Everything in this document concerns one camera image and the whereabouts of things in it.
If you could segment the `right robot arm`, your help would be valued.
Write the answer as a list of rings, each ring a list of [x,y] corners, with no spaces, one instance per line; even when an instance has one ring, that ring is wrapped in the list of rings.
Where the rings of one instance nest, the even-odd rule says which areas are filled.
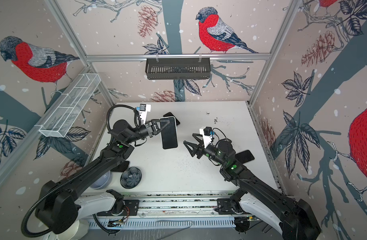
[[[199,134],[193,134],[198,144],[184,141],[192,157],[206,156],[220,164],[224,180],[238,187],[231,199],[236,213],[250,213],[266,222],[284,240],[316,240],[321,227],[311,206],[304,200],[296,201],[264,183],[249,170],[244,162],[253,160],[249,150],[236,153],[232,143],[223,140],[217,146],[205,145]]]

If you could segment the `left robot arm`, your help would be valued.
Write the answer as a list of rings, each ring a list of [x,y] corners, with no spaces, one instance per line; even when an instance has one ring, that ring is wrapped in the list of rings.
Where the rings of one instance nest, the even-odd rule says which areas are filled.
[[[130,157],[134,150],[131,143],[169,130],[176,130],[174,119],[150,120],[140,128],[131,127],[126,120],[116,121],[108,131],[110,143],[101,150],[97,159],[69,178],[57,183],[49,181],[42,186],[38,201],[33,205],[35,216],[48,227],[40,235],[48,232],[60,234],[77,220],[82,207],[75,201],[95,181]]]

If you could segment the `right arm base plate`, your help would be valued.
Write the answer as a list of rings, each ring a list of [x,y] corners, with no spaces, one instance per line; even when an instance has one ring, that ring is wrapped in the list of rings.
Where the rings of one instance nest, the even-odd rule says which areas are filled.
[[[243,215],[243,216],[255,216],[251,213],[251,206],[248,201],[239,201],[238,203],[230,198],[217,199],[216,207],[214,211],[219,215]]]

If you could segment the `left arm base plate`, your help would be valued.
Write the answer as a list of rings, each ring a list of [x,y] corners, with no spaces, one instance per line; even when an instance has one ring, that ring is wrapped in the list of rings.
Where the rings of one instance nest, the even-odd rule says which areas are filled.
[[[116,217],[116,216],[136,216],[139,207],[139,200],[123,200],[115,203],[111,210],[100,212],[96,215],[99,217]]]

